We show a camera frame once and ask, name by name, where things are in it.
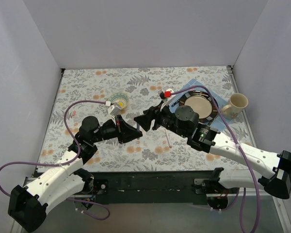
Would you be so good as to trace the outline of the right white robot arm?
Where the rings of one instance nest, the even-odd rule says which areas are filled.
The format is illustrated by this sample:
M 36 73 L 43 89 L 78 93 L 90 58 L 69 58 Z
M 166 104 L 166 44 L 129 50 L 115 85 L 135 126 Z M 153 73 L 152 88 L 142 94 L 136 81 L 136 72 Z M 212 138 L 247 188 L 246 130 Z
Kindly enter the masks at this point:
M 168 107 L 150 107 L 143 115 L 134 118 L 145 131 L 164 127 L 187 139 L 187 144 L 197 150 L 219 155 L 260 175 L 253 184 L 260 184 L 270 195 L 287 200 L 291 194 L 291 152 L 268 152 L 237 143 L 224 133 L 199 123 L 199 115 L 189 106 L 180 106 L 175 112 Z

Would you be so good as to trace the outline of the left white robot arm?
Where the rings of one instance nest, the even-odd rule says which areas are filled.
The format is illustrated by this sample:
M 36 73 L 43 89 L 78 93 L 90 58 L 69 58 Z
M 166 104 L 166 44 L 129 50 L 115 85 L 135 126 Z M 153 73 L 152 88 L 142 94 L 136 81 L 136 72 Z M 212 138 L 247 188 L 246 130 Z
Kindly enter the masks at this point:
M 75 193 L 89 194 L 94 187 L 94 176 L 83 165 L 97 151 L 96 142 L 117 138 L 120 144 L 142 137 L 138 127 L 126 123 L 117 115 L 100 125 L 95 116 L 83 119 L 76 141 L 47 171 L 33 182 L 17 185 L 10 194 L 8 215 L 27 232 L 37 230 L 47 214 Z

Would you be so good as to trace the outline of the purple pen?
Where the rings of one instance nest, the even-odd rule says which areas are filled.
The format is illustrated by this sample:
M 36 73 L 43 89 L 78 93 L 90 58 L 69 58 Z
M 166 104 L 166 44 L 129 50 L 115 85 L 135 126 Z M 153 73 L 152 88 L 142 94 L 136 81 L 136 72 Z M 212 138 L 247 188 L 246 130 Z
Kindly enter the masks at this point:
M 138 123 L 136 124 L 136 129 L 138 132 L 140 132 L 140 125 Z

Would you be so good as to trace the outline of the pink white pen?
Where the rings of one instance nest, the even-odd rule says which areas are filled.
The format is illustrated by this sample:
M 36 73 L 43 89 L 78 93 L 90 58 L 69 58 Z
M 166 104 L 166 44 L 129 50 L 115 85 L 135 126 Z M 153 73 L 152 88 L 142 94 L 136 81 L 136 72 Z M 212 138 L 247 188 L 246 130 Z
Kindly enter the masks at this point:
M 172 148 L 171 140 L 170 140 L 170 137 L 169 137 L 167 129 L 165 129 L 165 136 L 166 136 L 166 140 L 167 140 L 167 143 L 168 143 L 168 147 Z

